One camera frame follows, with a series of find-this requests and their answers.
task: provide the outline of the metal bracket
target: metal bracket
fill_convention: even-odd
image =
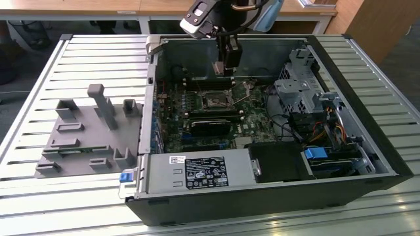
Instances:
[[[310,90],[307,81],[295,80],[276,80],[275,82],[278,92],[302,92]]]
[[[156,52],[162,50],[162,42],[160,42],[160,36],[159,35],[151,35],[146,39],[146,52],[147,55],[152,55]]]

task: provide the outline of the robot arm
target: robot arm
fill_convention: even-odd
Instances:
[[[275,23],[283,1],[260,0],[259,3],[248,5],[248,0],[196,0],[180,26],[196,39],[216,38],[216,74],[232,75],[243,54],[238,34],[247,28],[267,32]]]

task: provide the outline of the black cable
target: black cable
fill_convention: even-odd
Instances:
[[[282,114],[276,114],[276,115],[271,116],[270,113],[268,113],[268,97],[270,97],[270,93],[271,93],[274,87],[275,87],[275,85],[271,85],[271,86],[267,88],[267,95],[266,95],[266,113],[267,113],[267,116],[268,116],[268,118],[271,119],[271,121],[274,122],[274,124],[275,124],[276,126],[279,126],[283,130],[288,131],[288,132],[294,135],[294,137],[299,140],[299,138],[298,138],[295,132],[294,132],[291,129],[286,128],[284,125],[279,124],[279,123],[274,120],[274,117],[275,117],[275,116],[282,116]]]
[[[283,117],[283,118],[286,118],[286,119],[290,118],[290,116],[286,115],[286,114],[275,114],[275,115],[272,115],[271,117],[272,117],[272,118],[274,118],[274,117]]]
[[[243,30],[247,29],[248,26],[251,26],[251,25],[254,24],[254,22],[258,20],[258,18],[260,17],[262,10],[263,10],[263,8],[259,7],[255,17],[254,17],[243,26],[240,26],[238,29],[235,29],[235,30],[232,30],[232,31],[230,31],[230,32],[220,32],[220,33],[216,33],[215,37],[226,37],[226,36],[231,36],[231,35],[235,35],[235,34],[242,33]]]
[[[259,4],[255,5],[255,8],[259,9],[260,7],[263,7],[268,3],[268,1],[270,0],[262,1]]]

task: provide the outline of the white table leg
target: white table leg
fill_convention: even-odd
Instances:
[[[314,29],[314,34],[324,34],[330,21],[331,21],[332,16],[324,16],[322,20],[316,23],[316,27]]]
[[[142,34],[151,34],[150,21],[150,16],[139,16]]]

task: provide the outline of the floor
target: floor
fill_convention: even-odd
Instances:
[[[87,21],[46,22],[44,24],[47,28],[51,28],[47,32],[52,40],[52,46],[44,50],[31,50],[16,31],[11,29],[12,37],[26,48],[27,54],[14,65],[19,72],[18,79],[12,83],[0,86],[0,99],[3,100],[0,104],[0,141],[14,123],[60,35],[64,33],[99,34],[99,28],[94,27]],[[118,22],[116,33],[134,34],[138,31],[138,29],[124,29],[123,22]],[[379,65],[416,108],[420,109],[420,66],[418,57],[420,57],[420,19],[414,24],[410,34],[402,38],[394,51]]]

